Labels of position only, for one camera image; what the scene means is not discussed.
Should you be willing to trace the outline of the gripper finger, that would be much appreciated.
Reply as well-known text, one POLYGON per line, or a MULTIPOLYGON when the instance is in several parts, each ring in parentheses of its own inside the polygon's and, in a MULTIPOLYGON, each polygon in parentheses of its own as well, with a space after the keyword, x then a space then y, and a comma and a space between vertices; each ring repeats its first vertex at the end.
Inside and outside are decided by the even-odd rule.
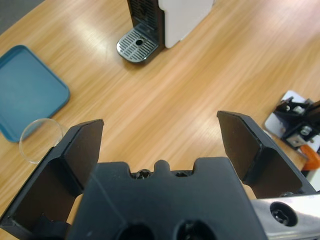
POLYGON ((219 110, 225 153, 239 179, 258 199, 317 191, 284 151, 248 115, 219 110))
POLYGON ((67 234, 75 199, 84 192, 99 159, 104 122, 71 127, 23 184, 0 218, 10 234, 67 234))

